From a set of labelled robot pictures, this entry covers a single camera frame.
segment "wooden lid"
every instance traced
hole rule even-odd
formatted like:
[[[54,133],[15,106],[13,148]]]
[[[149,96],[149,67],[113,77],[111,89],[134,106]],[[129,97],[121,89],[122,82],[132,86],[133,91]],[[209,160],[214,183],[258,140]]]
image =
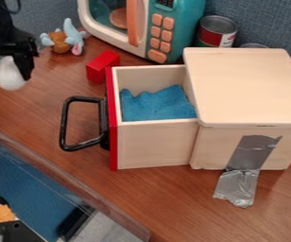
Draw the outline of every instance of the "wooden lid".
[[[291,128],[291,58],[283,49],[185,48],[204,127]]]

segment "red block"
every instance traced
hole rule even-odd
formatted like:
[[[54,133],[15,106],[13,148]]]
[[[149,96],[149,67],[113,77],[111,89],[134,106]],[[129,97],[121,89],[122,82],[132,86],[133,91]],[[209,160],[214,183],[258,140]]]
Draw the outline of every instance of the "red block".
[[[87,79],[101,83],[105,80],[105,68],[118,65],[120,65],[120,56],[106,50],[86,64]]]

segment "red drawer front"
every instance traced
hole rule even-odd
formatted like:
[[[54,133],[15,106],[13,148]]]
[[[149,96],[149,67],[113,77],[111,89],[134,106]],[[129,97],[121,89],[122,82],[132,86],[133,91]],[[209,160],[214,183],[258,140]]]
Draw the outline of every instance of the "red drawer front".
[[[113,74],[111,71],[111,67],[106,68],[106,87],[110,129],[110,169],[117,170],[117,119],[115,109]]]

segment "black handle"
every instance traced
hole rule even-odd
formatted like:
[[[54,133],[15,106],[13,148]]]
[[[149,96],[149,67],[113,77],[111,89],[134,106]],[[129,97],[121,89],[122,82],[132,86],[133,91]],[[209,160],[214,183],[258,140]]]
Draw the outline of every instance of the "black handle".
[[[99,110],[99,136],[76,145],[66,145],[66,132],[68,122],[69,106],[72,102],[91,102],[98,104]],[[96,97],[71,96],[63,103],[61,123],[60,123],[60,147],[65,151],[76,151],[85,147],[91,147],[100,143],[108,143],[108,124],[107,124],[106,100]]]

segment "tin can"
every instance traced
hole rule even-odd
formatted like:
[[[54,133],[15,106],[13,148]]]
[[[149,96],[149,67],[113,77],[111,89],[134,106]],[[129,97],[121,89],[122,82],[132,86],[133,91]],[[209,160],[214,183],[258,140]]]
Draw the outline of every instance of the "tin can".
[[[235,22],[226,17],[210,15],[199,22],[196,45],[200,47],[231,47],[237,32]]]
[[[267,48],[267,46],[260,43],[244,43],[240,45],[240,48]]]

